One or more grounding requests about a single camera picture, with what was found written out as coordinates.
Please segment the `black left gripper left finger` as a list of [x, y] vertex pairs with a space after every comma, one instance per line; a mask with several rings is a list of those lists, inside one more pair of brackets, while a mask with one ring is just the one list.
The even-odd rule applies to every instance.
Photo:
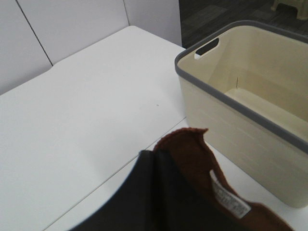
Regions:
[[115, 194], [76, 231], [149, 231], [152, 216], [154, 155], [141, 151], [132, 171]]

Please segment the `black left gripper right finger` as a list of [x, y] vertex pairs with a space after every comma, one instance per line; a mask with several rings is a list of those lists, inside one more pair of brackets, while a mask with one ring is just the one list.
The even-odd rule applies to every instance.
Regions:
[[231, 222], [202, 198], [168, 152], [154, 153], [154, 223], [158, 231], [230, 231]]

